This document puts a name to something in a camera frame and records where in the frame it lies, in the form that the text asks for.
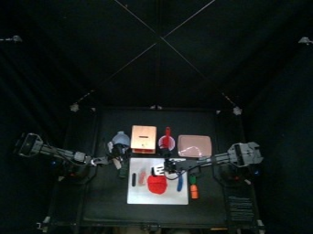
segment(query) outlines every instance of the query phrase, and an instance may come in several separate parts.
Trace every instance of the white paper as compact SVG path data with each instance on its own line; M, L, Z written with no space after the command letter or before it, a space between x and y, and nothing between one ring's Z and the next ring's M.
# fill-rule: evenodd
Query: white paper
M168 179L168 188L165 192L154 194L149 190L149 183L145 186L138 184L139 174L142 170L146 171L146 179L149 179L151 168L163 163L162 158L131 158L130 175L129 175L129 193L127 203L129 204L162 204L162 205L189 205L189 183L188 173L182 175L184 185L178 192L178 179ZM133 173L135 173L135 186L133 186Z

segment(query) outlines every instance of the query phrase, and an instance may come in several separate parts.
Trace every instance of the orange box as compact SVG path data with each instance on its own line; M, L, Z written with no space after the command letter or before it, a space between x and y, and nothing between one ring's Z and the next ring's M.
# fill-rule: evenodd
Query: orange box
M138 154L155 154L157 127L133 126L131 148Z

